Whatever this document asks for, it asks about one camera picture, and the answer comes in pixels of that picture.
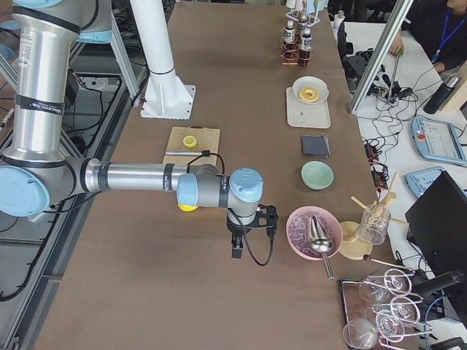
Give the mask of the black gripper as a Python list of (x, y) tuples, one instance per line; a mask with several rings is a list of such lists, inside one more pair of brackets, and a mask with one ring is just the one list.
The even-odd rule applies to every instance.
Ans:
[(255, 215), (250, 217), (240, 217), (233, 209), (228, 209), (227, 228), (232, 234), (231, 257), (241, 259), (244, 247), (244, 236), (237, 233), (248, 233), (251, 230), (266, 229), (267, 233), (277, 231), (277, 210), (275, 206), (265, 206), (259, 204)]

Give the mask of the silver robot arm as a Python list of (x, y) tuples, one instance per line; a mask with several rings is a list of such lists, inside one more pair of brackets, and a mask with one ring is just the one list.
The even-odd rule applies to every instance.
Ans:
[(1, 210), (27, 217), (81, 193), (112, 190), (175, 192), (181, 205), (227, 210), (232, 255), (249, 248), (248, 233), (273, 238), (278, 216), (260, 203), (261, 175), (240, 168), (225, 175), (212, 165), (103, 163), (60, 153), (69, 51), (75, 41), (112, 40), (109, 1), (15, 1), (20, 51), (12, 143), (1, 154)]

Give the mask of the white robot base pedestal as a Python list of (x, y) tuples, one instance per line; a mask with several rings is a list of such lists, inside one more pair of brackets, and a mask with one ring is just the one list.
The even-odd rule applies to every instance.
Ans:
[(188, 120), (196, 87), (176, 74), (162, 2), (133, 0), (131, 9), (150, 71), (141, 116)]

